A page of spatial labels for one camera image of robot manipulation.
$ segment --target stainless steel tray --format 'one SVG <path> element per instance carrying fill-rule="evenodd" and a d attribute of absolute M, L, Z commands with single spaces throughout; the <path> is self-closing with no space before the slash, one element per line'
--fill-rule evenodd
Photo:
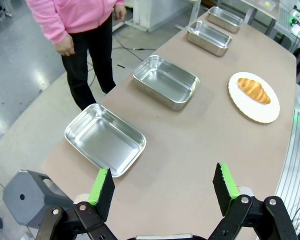
<path fill-rule="evenodd" d="M 173 110 L 193 96 L 199 79 L 158 55 L 149 56 L 133 71 L 136 86 Z"/>
<path fill-rule="evenodd" d="M 218 57 L 226 53 L 232 42 L 232 37 L 202 21 L 197 21 L 188 28 L 187 39 Z"/>
<path fill-rule="evenodd" d="M 217 6 L 209 9 L 208 21 L 234 34 L 239 31 L 244 23 L 242 18 Z"/>
<path fill-rule="evenodd" d="M 145 136 L 97 103 L 83 110 L 65 129 L 65 138 L 98 168 L 121 176 L 146 146 Z"/>

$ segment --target black pants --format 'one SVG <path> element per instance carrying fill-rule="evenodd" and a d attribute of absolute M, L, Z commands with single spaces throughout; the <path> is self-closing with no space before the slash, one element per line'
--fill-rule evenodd
<path fill-rule="evenodd" d="M 62 56 L 63 66 L 75 103 L 85 109 L 96 100 L 88 85 L 87 50 L 92 58 L 94 72 L 104 93 L 115 86 L 112 73 L 112 16 L 99 27 L 80 33 L 71 33 L 75 54 Z"/>

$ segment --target white plate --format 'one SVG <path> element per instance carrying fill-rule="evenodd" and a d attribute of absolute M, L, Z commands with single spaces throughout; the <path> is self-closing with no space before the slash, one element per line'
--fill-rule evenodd
<path fill-rule="evenodd" d="M 240 78 L 259 82 L 269 96 L 271 102 L 269 104 L 262 104 L 245 94 L 238 86 L 238 79 Z M 249 118 L 265 124 L 271 123 L 278 118 L 280 104 L 277 95 L 270 85 L 261 77 L 249 72 L 237 72 L 230 78 L 228 89 L 235 105 Z"/>

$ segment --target croissant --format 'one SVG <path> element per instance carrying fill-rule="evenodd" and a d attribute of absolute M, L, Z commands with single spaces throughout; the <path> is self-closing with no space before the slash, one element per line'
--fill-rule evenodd
<path fill-rule="evenodd" d="M 262 85 L 255 80 L 239 78 L 238 86 L 250 98 L 261 104 L 269 104 L 271 102 L 270 97 L 267 95 Z"/>

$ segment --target table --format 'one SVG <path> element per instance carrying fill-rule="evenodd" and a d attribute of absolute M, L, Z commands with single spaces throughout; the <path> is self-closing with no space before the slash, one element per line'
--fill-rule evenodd
<path fill-rule="evenodd" d="M 207 23 L 207 14 L 199 20 Z M 222 219 L 212 184 L 217 162 L 226 162 L 236 183 L 258 199 L 275 193 L 292 128 L 296 58 L 246 24 L 229 34 L 232 45 L 223 57 L 189 43 L 186 29 L 155 52 L 201 81 L 182 111 L 139 91 L 132 74 L 101 102 L 147 139 L 138 160 L 114 179 L 107 225 L 119 239 L 175 233 L 208 238 Z M 281 110 L 275 122 L 254 122 L 233 104 L 228 81 L 242 71 L 259 75 L 276 92 Z M 42 169 L 71 199 L 89 193 L 98 173 L 65 139 Z M 256 235 L 242 229 L 237 239 Z"/>

